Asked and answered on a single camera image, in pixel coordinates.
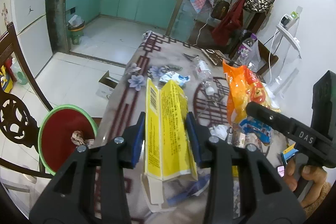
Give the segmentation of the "person's right hand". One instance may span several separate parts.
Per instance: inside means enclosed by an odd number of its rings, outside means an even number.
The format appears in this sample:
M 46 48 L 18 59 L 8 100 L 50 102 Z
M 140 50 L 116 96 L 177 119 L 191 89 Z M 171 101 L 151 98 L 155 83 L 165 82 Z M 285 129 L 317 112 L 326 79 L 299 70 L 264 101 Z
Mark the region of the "person's right hand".
M 297 180 L 294 178 L 294 171 L 295 159 L 292 158 L 285 168 L 285 175 L 283 177 L 285 183 L 292 192 L 297 188 Z M 326 185 L 327 172 L 321 167 L 306 165 L 302 169 L 301 176 L 305 180 L 313 182 L 309 192 L 301 201 L 301 206 L 306 208 L 319 199 L 323 187 Z

